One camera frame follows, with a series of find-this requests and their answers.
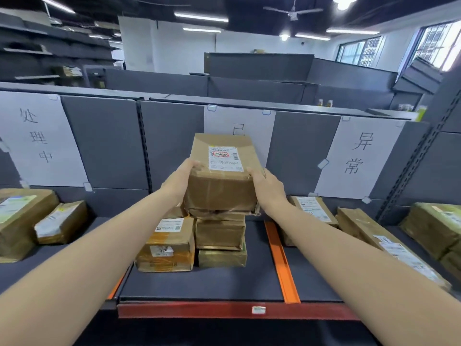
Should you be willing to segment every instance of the cardboard box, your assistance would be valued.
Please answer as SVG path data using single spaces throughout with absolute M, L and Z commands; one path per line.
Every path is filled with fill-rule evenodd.
M 214 220 L 214 221 L 245 221 L 245 212 L 219 212 L 191 209 L 189 215 L 196 219 Z
M 246 170 L 264 173 L 264 169 L 248 136 L 196 133 L 190 157 L 202 167 L 190 173 L 185 195 L 189 213 L 194 209 L 259 213 L 253 179 Z
M 0 190 L 0 263 L 27 256 L 36 244 L 34 225 L 58 203 L 51 190 Z
M 434 281 L 443 290 L 449 291 L 451 284 L 442 278 L 432 267 L 421 260 L 388 230 L 378 225 L 361 209 L 338 208 L 336 218 L 339 228 L 349 235 L 387 252 L 399 261 L 406 263 L 419 273 Z
M 400 227 L 440 260 L 461 238 L 461 206 L 414 203 Z
M 461 256 L 451 251 L 446 254 L 441 260 L 440 263 L 449 271 L 452 275 L 461 281 Z
M 246 264 L 245 241 L 240 251 L 199 250 L 199 267 L 245 267 Z
M 191 271 L 194 266 L 194 219 L 163 219 L 136 257 L 141 272 Z
M 325 222 L 327 225 L 338 227 L 338 221 L 335 219 L 335 216 L 333 216 L 331 211 L 326 207 L 322 198 L 289 196 L 288 201 L 298 209 L 314 215 L 319 220 Z M 282 239 L 286 246 L 296 246 L 283 230 L 281 233 Z
M 239 251 L 242 249 L 245 227 L 245 221 L 207 221 L 197 219 L 195 223 L 195 245 L 197 249 Z
M 35 226 L 39 244 L 68 244 L 88 220 L 86 203 L 60 203 Z
M 184 209 L 184 202 L 177 204 L 173 209 L 168 211 L 164 218 L 166 219 L 180 219 L 187 216 L 187 211 Z

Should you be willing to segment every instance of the right arm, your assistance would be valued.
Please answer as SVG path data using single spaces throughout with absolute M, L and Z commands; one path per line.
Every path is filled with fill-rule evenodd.
M 461 303 L 411 267 L 291 205 L 283 184 L 249 170 L 264 211 L 384 346 L 461 343 Z

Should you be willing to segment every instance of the person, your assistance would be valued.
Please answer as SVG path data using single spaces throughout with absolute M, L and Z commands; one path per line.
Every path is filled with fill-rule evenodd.
M 0 345 L 72 345 L 199 163 L 186 159 L 161 188 L 78 239 L 0 295 Z M 390 255 L 291 205 L 283 184 L 248 169 L 262 209 L 384 346 L 461 340 L 461 303 Z

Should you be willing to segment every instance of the ceiling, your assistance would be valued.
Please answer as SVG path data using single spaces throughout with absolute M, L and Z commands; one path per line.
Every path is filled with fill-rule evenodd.
M 338 11 L 332 0 L 296 0 L 296 10 L 324 11 L 299 15 L 290 21 L 286 14 L 264 10 L 270 6 L 289 11 L 294 0 L 56 0 L 77 12 L 70 15 L 49 7 L 52 17 L 65 25 L 92 25 L 93 21 L 115 22 L 117 16 L 150 18 L 167 22 L 220 26 L 227 30 L 279 35 L 282 31 L 322 34 L 328 27 L 364 28 L 456 0 L 358 0 L 347 11 Z M 1 0 L 0 7 L 44 11 L 40 0 Z M 227 16 L 229 23 L 177 19 L 174 11 Z M 107 33 L 105 29 L 94 32 Z

